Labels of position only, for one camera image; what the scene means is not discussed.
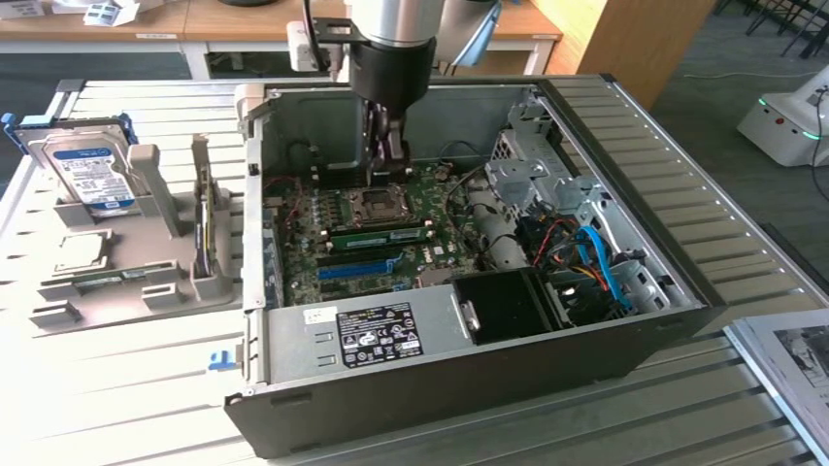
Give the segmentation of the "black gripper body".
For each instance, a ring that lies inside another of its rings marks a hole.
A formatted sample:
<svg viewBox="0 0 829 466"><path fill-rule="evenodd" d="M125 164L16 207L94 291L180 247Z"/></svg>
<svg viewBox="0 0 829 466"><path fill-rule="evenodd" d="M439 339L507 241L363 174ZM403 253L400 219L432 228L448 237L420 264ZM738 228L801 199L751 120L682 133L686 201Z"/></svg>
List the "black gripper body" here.
<svg viewBox="0 0 829 466"><path fill-rule="evenodd" d="M428 88L433 41L407 48L356 43L351 45L349 58L352 90L392 120L401 120Z"/></svg>

